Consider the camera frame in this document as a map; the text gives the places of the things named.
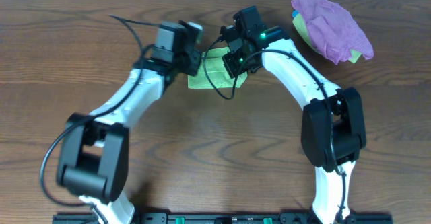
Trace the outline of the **green microfiber cloth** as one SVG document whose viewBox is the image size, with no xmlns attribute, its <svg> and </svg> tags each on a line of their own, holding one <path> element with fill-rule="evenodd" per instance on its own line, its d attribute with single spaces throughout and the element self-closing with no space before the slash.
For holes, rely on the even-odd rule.
<svg viewBox="0 0 431 224">
<path fill-rule="evenodd" d="M 228 52 L 228 47 L 214 48 L 209 50 L 206 57 L 206 69 L 212 83 L 218 89 L 231 88 L 234 84 L 234 78 L 231 79 L 224 67 L 222 56 Z M 203 63 L 201 64 L 198 74 L 194 77 L 188 76 L 189 89 L 212 89 L 210 82 L 205 76 Z"/>
</svg>

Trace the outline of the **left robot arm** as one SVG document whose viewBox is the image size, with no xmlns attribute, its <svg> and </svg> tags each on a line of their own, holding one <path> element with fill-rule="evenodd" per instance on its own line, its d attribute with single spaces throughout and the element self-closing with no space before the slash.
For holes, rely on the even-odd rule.
<svg viewBox="0 0 431 224">
<path fill-rule="evenodd" d="M 68 118 L 55 141 L 61 144 L 56 181 L 90 206 L 95 222 L 140 222 L 123 190 L 130 132 L 178 74 L 197 74 L 201 53 L 196 46 L 202 33 L 202 26 L 193 22 L 158 24 L 155 43 L 140 47 L 139 58 L 118 91 L 89 114 Z"/>
</svg>

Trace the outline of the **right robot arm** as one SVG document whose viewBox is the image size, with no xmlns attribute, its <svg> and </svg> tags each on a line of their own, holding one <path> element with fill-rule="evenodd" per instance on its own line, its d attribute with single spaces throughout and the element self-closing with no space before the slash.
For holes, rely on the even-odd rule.
<svg viewBox="0 0 431 224">
<path fill-rule="evenodd" d="M 240 10 L 220 28 L 229 51 L 222 57 L 229 76 L 264 68 L 281 81 L 302 109 L 301 146 L 315 167 L 312 211 L 320 223 L 345 223 L 350 176 L 366 146 L 362 99 L 321 75 L 281 27 L 262 21 L 255 6 Z"/>
</svg>

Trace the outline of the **light green cloth underneath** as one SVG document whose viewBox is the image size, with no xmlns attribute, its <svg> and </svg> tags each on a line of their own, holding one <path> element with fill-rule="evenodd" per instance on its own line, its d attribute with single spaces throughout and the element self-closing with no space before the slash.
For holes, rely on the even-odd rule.
<svg viewBox="0 0 431 224">
<path fill-rule="evenodd" d="M 315 52 L 320 54 L 320 52 L 312 45 L 308 30 L 306 28 L 306 23 L 303 17 L 300 14 L 298 14 L 295 18 L 292 18 L 292 23 L 296 31 L 300 35 L 300 37 L 305 41 L 305 43 L 307 43 L 307 45 L 309 45 Z M 350 61 L 351 63 L 355 63 L 362 55 L 361 52 L 358 52 L 353 49 L 351 49 L 350 52 L 351 52 L 351 57 L 348 59 L 348 61 Z"/>
</svg>

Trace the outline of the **blue cloth corner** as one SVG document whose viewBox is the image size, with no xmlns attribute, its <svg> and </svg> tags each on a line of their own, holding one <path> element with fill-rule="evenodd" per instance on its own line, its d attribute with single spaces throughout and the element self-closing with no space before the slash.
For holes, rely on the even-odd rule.
<svg viewBox="0 0 431 224">
<path fill-rule="evenodd" d="M 295 18 L 299 13 L 297 11 L 292 12 L 292 17 Z"/>
</svg>

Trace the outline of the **purple microfiber cloth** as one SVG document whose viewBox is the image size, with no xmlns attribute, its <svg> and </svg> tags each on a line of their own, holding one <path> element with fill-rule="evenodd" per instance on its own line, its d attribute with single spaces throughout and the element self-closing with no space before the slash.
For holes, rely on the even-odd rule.
<svg viewBox="0 0 431 224">
<path fill-rule="evenodd" d="M 366 60 L 374 56 L 373 47 L 350 12 L 329 0 L 291 0 L 304 19 L 312 45 L 334 64 L 346 62 L 350 50 L 361 52 Z"/>
</svg>

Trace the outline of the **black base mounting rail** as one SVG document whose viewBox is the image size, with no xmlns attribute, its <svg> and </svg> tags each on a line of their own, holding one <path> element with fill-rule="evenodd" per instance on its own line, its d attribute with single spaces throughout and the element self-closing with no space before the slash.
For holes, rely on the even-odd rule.
<svg viewBox="0 0 431 224">
<path fill-rule="evenodd" d="M 144 213 L 132 219 L 139 224 L 309 224 L 319 220 L 312 213 L 284 212 L 277 215 L 210 215 Z M 350 213 L 347 224 L 393 224 L 388 214 Z"/>
</svg>

